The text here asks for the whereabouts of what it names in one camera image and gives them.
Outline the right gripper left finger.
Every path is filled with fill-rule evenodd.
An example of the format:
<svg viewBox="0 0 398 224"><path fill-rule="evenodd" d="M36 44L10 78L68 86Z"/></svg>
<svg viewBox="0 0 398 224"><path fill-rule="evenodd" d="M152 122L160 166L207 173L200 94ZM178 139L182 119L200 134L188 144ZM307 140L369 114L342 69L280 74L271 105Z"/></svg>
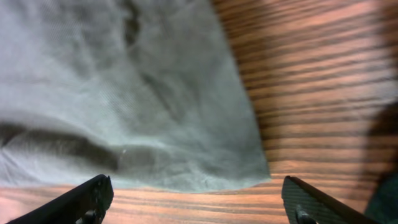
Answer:
<svg viewBox="0 0 398 224"><path fill-rule="evenodd" d="M100 174L7 224L102 224L113 197L110 177Z"/></svg>

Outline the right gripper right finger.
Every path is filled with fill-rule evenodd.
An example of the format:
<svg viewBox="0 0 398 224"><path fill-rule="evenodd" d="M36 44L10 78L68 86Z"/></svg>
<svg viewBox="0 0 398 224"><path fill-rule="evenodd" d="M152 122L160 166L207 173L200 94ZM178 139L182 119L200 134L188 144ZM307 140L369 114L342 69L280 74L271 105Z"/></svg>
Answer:
<svg viewBox="0 0 398 224"><path fill-rule="evenodd" d="M282 200L290 224L372 224L375 222L297 177L285 177Z"/></svg>

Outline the grey shorts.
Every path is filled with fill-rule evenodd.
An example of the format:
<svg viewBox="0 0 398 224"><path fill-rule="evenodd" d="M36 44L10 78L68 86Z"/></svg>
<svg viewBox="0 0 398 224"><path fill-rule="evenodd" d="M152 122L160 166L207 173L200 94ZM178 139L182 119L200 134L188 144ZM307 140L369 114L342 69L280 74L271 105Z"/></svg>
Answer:
<svg viewBox="0 0 398 224"><path fill-rule="evenodd" d="M1 185L237 190L271 178L209 1L2 0Z"/></svg>

